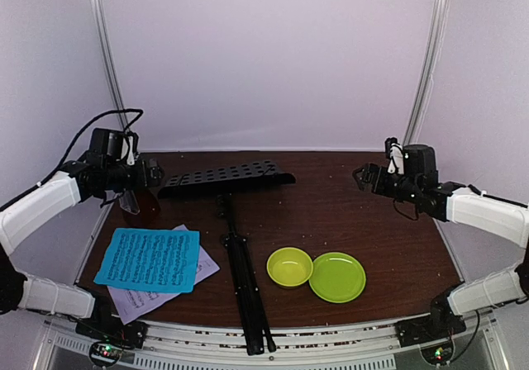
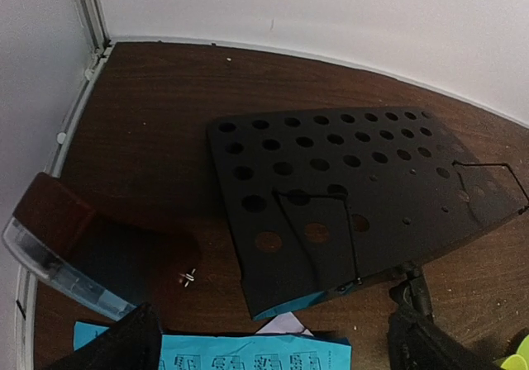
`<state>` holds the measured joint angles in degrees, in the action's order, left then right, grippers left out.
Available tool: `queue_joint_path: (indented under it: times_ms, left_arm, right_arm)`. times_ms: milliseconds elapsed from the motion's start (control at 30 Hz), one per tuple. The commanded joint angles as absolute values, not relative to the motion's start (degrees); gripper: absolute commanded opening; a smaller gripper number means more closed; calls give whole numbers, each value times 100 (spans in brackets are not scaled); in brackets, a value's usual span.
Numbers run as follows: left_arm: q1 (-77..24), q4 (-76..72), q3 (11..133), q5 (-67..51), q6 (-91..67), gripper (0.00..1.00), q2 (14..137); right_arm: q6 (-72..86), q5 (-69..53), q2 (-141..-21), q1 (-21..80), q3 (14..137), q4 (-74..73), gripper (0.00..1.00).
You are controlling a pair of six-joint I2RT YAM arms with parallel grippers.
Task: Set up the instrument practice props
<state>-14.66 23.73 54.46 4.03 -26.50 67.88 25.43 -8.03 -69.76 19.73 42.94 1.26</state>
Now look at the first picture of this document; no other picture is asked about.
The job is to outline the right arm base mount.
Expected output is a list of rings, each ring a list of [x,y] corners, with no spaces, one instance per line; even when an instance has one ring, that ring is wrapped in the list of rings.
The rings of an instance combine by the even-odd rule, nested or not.
[[[460,318],[438,325],[429,316],[422,316],[400,320],[395,331],[402,348],[416,345],[428,364],[443,366],[455,356],[453,337],[465,332],[466,325]]]

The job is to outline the blue sheet music page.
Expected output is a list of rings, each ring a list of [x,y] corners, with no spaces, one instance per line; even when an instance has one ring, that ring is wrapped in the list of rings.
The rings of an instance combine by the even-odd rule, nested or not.
[[[199,253],[197,231],[118,228],[93,281],[139,292],[190,293]]]

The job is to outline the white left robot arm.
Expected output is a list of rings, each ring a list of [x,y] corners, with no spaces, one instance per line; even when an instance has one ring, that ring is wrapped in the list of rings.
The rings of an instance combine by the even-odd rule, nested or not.
[[[86,319],[101,340],[119,331],[114,316],[96,307],[96,298],[82,288],[24,273],[10,255],[33,232],[63,211],[96,197],[108,204],[106,194],[147,192],[158,187],[164,171],[155,159],[116,161],[105,166],[69,161],[10,205],[1,207],[1,313],[17,309],[71,315]]]

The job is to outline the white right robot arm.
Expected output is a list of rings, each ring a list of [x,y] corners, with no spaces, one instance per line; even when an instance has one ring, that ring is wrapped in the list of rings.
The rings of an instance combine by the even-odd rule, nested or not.
[[[406,172],[403,167],[365,164],[352,173],[358,188],[414,205],[442,222],[468,225],[517,246],[528,248],[528,206],[490,196],[473,186],[438,181],[435,168]],[[446,294],[424,320],[423,329],[435,339],[455,325],[455,316],[508,302],[528,300],[528,256],[520,263],[473,282],[464,282]]]

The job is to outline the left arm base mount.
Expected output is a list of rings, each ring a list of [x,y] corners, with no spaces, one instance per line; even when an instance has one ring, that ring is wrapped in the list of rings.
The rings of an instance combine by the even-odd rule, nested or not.
[[[111,317],[110,325],[103,326],[94,320],[70,318],[75,326],[75,332],[93,339],[88,348],[88,358],[96,368],[108,369],[116,365],[127,352],[141,349],[147,336],[148,325],[141,321],[134,321],[124,325]]]

